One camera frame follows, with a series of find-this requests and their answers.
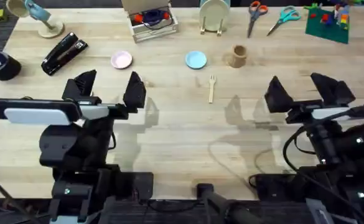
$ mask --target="blue plate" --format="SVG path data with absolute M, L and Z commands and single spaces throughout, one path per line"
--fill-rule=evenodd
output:
M 192 51 L 186 55 L 186 64 L 192 69 L 200 69 L 207 63 L 207 57 L 199 51 Z

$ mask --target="green baseplate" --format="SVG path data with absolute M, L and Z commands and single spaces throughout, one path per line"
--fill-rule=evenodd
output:
M 315 18 L 310 18 L 311 14 L 316 14 Z M 349 42 L 349 29 L 341 29 L 340 26 L 333 22 L 331 25 L 321 23 L 321 18 L 324 14 L 334 18 L 334 14 L 330 11 L 322 9 L 309 9 L 307 17 L 306 34 L 321 37 L 328 40 L 348 44 Z

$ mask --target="teal scissors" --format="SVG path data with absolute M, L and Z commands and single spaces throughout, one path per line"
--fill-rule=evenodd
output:
M 273 33 L 281 24 L 287 21 L 296 21 L 301 18 L 301 15 L 297 10 L 295 10 L 294 6 L 287 6 L 280 12 L 280 18 L 277 21 L 276 25 L 274 25 L 267 35 Z

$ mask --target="red scissors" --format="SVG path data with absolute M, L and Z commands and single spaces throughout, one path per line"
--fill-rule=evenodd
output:
M 268 7 L 265 5 L 262 5 L 259 1 L 254 1 L 251 3 L 250 7 L 248 8 L 251 14 L 251 21 L 250 21 L 250 27 L 248 28 L 248 35 L 249 38 L 252 33 L 252 28 L 254 27 L 255 21 L 259 18 L 259 16 L 265 15 L 268 13 Z

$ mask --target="white container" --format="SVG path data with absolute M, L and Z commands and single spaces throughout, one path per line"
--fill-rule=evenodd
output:
M 121 0 L 121 2 L 127 13 L 128 26 L 135 43 L 174 34 L 179 31 L 179 24 L 176 16 L 172 12 L 172 6 L 169 0 Z M 159 30 L 152 30 L 147 28 L 144 24 L 138 24 L 134 21 L 134 16 L 136 14 L 152 9 L 168 11 L 173 20 L 162 20 L 156 25 L 156 27 L 164 27 Z

